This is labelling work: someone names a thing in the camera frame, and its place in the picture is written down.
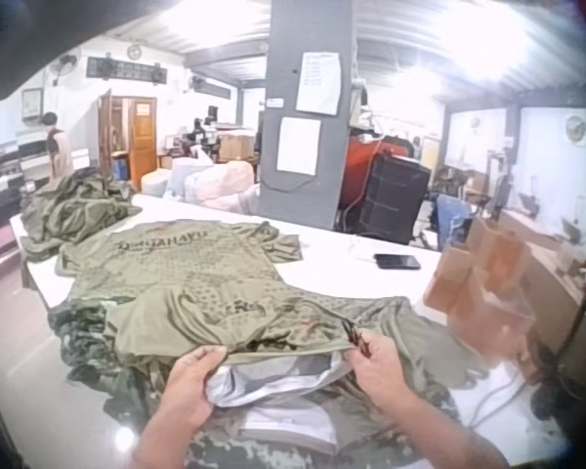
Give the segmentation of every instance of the paper sheet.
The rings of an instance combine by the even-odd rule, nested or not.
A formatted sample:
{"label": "paper sheet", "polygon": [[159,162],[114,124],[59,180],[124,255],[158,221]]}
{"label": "paper sheet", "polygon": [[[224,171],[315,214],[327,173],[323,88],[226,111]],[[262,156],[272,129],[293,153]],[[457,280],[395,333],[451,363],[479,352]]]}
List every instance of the paper sheet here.
{"label": "paper sheet", "polygon": [[296,109],[336,115],[341,96],[341,63],[336,52],[306,52]]}
{"label": "paper sheet", "polygon": [[276,169],[314,176],[319,153],[320,130],[320,120],[283,117],[280,125]]}

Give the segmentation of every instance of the wooden door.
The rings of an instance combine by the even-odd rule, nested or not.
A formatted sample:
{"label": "wooden door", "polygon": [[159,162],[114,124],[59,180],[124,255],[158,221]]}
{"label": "wooden door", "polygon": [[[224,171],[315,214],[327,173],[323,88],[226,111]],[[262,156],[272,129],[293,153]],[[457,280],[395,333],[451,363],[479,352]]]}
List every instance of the wooden door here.
{"label": "wooden door", "polygon": [[434,180],[434,173],[439,165],[440,142],[437,139],[424,137],[421,147],[421,164],[430,169],[430,186]]}
{"label": "wooden door", "polygon": [[144,174],[156,170],[156,98],[133,98],[130,103],[130,180],[141,190]]}
{"label": "wooden door", "polygon": [[112,108],[110,90],[98,98],[98,145],[100,148],[100,169],[105,176],[112,174],[110,161],[110,113]]}

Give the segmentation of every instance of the white table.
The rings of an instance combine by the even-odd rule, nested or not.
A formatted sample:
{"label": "white table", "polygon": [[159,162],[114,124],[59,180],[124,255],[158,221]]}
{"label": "white table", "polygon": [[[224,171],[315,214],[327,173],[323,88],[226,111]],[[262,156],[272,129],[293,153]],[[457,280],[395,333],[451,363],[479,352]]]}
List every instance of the white table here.
{"label": "white table", "polygon": [[[140,194],[135,195],[133,203],[144,210],[119,223],[117,231],[127,230],[141,223],[179,219],[220,220],[225,223],[265,220]],[[283,233],[300,237],[304,260],[276,266],[287,283],[317,293],[341,297],[406,296],[417,313],[445,323],[444,314],[425,307],[421,302],[439,262],[440,255],[437,252],[269,221]],[[18,239],[25,235],[20,216],[11,220],[11,226]],[[382,271],[373,262],[374,253],[414,255],[421,264],[421,270]],[[65,299],[73,283],[73,279],[55,274],[55,263],[56,257],[53,257],[41,263],[26,265],[50,308]],[[513,365],[502,363],[492,369],[488,378],[480,381],[474,389],[451,390],[462,422],[468,424],[482,398],[510,382],[516,373],[517,369]],[[519,377],[512,386],[497,393],[483,407],[480,417],[506,402],[522,384],[523,379]],[[529,396],[532,392],[533,389],[528,388],[477,429],[478,433],[491,440],[502,451],[512,465],[553,456],[564,446],[564,439],[557,425],[553,422],[540,422],[531,413]],[[426,461],[419,461],[408,467],[424,468],[430,465]]]}

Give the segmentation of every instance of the person's left hand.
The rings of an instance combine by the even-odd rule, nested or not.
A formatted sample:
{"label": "person's left hand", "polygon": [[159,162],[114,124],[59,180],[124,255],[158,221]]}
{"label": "person's left hand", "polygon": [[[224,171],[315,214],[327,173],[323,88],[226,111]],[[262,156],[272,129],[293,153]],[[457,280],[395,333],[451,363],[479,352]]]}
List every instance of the person's left hand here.
{"label": "person's left hand", "polygon": [[157,414],[173,418],[175,423],[196,433],[213,412],[206,400],[204,381],[226,357],[226,347],[207,345],[180,357],[167,380]]}

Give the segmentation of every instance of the smartphone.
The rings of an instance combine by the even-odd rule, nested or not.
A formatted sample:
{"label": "smartphone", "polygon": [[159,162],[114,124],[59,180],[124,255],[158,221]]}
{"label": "smartphone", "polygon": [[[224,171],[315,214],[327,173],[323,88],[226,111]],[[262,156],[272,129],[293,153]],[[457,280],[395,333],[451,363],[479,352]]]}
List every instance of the smartphone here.
{"label": "smartphone", "polygon": [[407,271],[418,271],[421,265],[414,256],[399,254],[376,254],[373,256],[375,263],[380,269],[397,269]]}

